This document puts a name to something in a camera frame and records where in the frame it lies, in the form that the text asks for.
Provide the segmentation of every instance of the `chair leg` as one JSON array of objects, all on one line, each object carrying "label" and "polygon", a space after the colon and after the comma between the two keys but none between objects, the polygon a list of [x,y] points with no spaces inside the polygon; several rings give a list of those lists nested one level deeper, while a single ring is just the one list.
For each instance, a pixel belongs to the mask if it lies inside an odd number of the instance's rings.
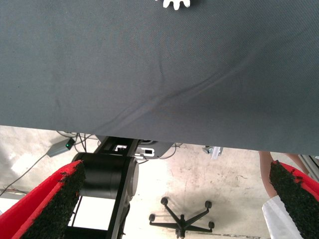
[{"label": "chair leg", "polygon": [[178,225],[176,223],[152,223],[150,222],[150,225],[161,227],[161,228],[172,228],[172,229],[179,229]]},{"label": "chair leg", "polygon": [[205,212],[202,212],[200,214],[198,214],[197,216],[191,218],[191,219],[188,219],[186,222],[185,222],[185,227],[188,227],[190,226],[191,224],[193,224],[194,222],[196,222],[197,220],[199,220],[200,218],[204,217],[207,213],[209,213],[209,209],[207,209]]},{"label": "chair leg", "polygon": [[199,227],[195,227],[195,226],[189,226],[186,230],[193,231],[193,232],[203,232],[203,233],[212,233],[213,232],[212,229],[199,228]]},{"label": "chair leg", "polygon": [[175,215],[175,213],[168,207],[168,205],[164,205],[165,208],[168,210],[169,214],[172,216],[172,218],[174,218],[175,222],[177,223],[177,225],[179,226],[179,228],[181,229],[181,225],[179,223],[179,218]]}]

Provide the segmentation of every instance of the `red foam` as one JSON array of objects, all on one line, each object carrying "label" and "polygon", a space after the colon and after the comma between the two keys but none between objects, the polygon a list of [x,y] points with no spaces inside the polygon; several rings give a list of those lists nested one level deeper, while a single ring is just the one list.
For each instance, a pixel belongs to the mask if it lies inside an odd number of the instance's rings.
[{"label": "red foam", "polygon": [[63,166],[3,213],[0,216],[0,238],[20,238],[61,189],[64,183],[60,180],[73,174],[80,162],[78,160]]},{"label": "red foam", "polygon": [[287,171],[289,171],[292,175],[295,176],[295,182],[300,183],[301,187],[311,193],[317,201],[319,201],[319,183],[304,174],[300,170],[287,165],[285,163],[280,163]]}]

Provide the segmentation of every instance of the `gray cloth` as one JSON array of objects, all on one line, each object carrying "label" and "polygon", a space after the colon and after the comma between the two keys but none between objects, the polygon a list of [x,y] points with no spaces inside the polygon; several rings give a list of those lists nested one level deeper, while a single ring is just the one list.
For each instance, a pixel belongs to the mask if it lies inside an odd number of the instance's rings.
[{"label": "gray cloth", "polygon": [[317,0],[2,0],[0,124],[318,154]]}]

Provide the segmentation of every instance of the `black cylinder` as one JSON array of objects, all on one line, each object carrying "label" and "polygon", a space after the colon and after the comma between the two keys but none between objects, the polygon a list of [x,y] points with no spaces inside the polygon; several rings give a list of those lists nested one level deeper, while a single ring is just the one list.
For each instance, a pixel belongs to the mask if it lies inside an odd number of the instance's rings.
[{"label": "black cylinder", "polygon": [[[82,160],[85,168],[86,179],[80,191],[81,196],[116,199],[124,163],[126,160],[130,160],[129,157],[109,154],[78,153],[73,161],[75,160]],[[135,190],[136,187],[133,183],[128,185],[128,192],[135,194]]]}]

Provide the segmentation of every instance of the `office chair base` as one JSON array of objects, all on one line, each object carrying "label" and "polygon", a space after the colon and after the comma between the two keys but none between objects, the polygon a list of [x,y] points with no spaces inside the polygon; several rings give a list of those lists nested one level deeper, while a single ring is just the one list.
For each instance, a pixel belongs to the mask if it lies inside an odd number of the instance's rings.
[{"label": "office chair base", "polygon": [[200,228],[192,226],[194,222],[198,221],[200,218],[205,216],[209,213],[209,209],[212,207],[212,203],[210,201],[205,202],[206,211],[198,214],[197,216],[185,221],[184,215],[180,215],[180,219],[175,215],[175,213],[167,206],[168,199],[162,198],[160,203],[162,203],[165,208],[168,210],[169,214],[173,217],[176,223],[154,223],[155,221],[155,214],[150,214],[149,221],[151,226],[162,227],[162,228],[171,228],[175,229],[176,237],[177,238],[184,238],[186,231],[193,231],[193,232],[203,232],[203,233],[211,233],[212,229],[215,227],[214,222],[209,222],[208,227],[209,229]]}]

